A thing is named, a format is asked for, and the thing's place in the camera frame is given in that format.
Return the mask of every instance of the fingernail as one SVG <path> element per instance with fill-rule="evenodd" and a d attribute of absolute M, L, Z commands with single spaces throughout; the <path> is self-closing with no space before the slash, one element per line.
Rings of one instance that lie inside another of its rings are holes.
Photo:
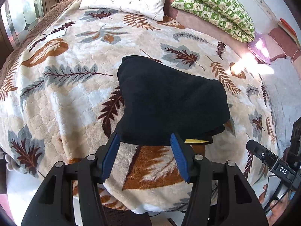
<path fill-rule="evenodd" d="M 271 206 L 275 206 L 276 203 L 277 203 L 277 201 L 276 201 L 276 200 L 273 200 L 273 201 L 271 202 Z"/>

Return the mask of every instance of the silver screw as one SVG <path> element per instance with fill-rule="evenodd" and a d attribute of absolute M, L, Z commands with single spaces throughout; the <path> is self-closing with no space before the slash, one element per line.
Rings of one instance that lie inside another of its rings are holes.
<path fill-rule="evenodd" d="M 96 158 L 95 155 L 88 155 L 88 156 L 87 156 L 87 160 L 88 160 L 88 161 L 93 161 L 95 158 Z"/>
<path fill-rule="evenodd" d="M 195 159 L 198 160 L 198 161 L 201 161 L 203 160 L 203 156 L 202 155 L 195 155 Z"/>
<path fill-rule="evenodd" d="M 234 167 L 234 166 L 235 166 L 235 162 L 234 162 L 234 161 L 228 161 L 228 165 L 229 165 L 230 167 Z"/>
<path fill-rule="evenodd" d="M 62 161 L 58 161 L 55 163 L 55 167 L 61 167 L 64 163 Z"/>

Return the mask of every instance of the green checkered pillow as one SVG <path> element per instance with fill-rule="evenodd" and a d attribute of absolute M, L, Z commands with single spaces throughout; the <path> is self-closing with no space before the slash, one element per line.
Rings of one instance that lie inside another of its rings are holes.
<path fill-rule="evenodd" d="M 220 14 L 201 0 L 175 0 L 172 7 L 193 13 L 202 19 L 216 25 L 241 42 L 251 42 L 254 37 L 245 33 L 233 21 Z"/>
<path fill-rule="evenodd" d="M 220 14 L 238 25 L 253 39 L 255 38 L 254 24 L 243 5 L 238 0 L 201 0 Z"/>

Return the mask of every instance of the hand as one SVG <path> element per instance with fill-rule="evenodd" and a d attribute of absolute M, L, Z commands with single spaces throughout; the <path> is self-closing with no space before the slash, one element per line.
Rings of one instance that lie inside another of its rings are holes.
<path fill-rule="evenodd" d="M 267 190 L 267 184 L 263 187 L 263 189 L 266 191 Z M 258 200 L 260 202 L 260 204 L 262 204 L 264 202 L 264 196 L 265 196 L 265 192 L 263 192 Z M 274 206 L 277 203 L 276 200 L 273 200 L 270 204 L 270 207 L 272 208 L 272 206 Z M 282 213 L 284 212 L 284 210 L 286 209 L 288 205 L 288 194 L 286 194 L 279 202 L 276 206 L 274 206 L 272 208 L 272 216 L 270 216 L 268 218 L 268 224 L 269 226 L 272 226 L 277 220 L 278 218 L 280 218 L 280 216 L 282 215 Z"/>

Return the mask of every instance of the orange object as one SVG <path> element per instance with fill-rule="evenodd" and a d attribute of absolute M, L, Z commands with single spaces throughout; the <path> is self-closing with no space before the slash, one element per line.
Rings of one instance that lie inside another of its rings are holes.
<path fill-rule="evenodd" d="M 280 18 L 280 21 L 282 22 L 282 24 L 295 36 L 297 37 L 296 32 L 293 30 L 293 28 L 282 18 Z"/>

